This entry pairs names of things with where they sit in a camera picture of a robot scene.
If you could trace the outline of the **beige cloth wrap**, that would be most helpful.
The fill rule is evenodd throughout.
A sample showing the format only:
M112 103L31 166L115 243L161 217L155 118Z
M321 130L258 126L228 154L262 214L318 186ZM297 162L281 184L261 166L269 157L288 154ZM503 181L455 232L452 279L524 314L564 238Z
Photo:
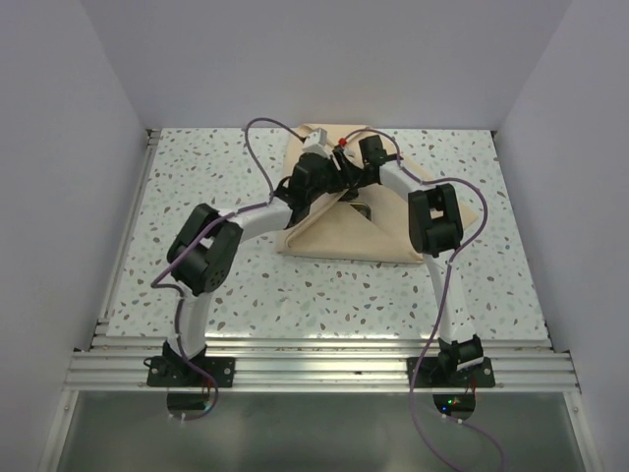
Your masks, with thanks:
M331 152L345 138L350 160L363 167L358 140L374 133L362 132L346 136L366 125L303 124L295 131L308 138L317 129L325 130L324 148ZM303 153L303 144L289 138L282 177L290 176ZM353 202L367 205L371 219L360 214L349 202L341 202L340 194L323 194L311 206L308 216L296 226L276 236L276 251L284 255L307 258L355 260L391 264L421 264L409 239L408 206L394 191L374 184L359 190Z

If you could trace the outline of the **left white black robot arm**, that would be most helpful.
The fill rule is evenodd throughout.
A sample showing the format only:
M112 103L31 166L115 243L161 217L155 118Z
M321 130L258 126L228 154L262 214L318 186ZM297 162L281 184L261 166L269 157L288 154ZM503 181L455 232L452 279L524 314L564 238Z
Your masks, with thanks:
M195 207L168 250L168 268L153 283L164 288L162 280L170 274L176 280L171 287L180 293L174 333L168 339L176 355L169 373L179 384L194 385L203 377L204 362L198 356L205 349L208 305L226 280L240 244L293 228L309 216L320 197L346 192L351 187L351 166L338 149L329 157L305 152L267 203L227 211L206 204Z

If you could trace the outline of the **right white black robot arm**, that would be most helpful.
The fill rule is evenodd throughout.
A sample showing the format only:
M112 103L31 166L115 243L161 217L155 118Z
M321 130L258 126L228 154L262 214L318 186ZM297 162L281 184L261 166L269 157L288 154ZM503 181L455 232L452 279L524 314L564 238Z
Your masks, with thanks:
M460 385L483 362L484 350L454 267L466 246L455 188L448 179L422 180L398 153L388 153L377 135L359 140L359 149L363 167L350 174L350 183L383 186L407 204L409 240L429 270L438 308L438 334L431 336L439 346L436 370L444 383Z

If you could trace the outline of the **stainless steel tray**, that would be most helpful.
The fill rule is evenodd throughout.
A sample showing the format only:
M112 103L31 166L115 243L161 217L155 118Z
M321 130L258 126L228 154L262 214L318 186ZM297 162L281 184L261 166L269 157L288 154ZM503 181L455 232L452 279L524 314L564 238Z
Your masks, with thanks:
M372 220L372 209L367 204L361 202L350 202L350 206L365 219Z

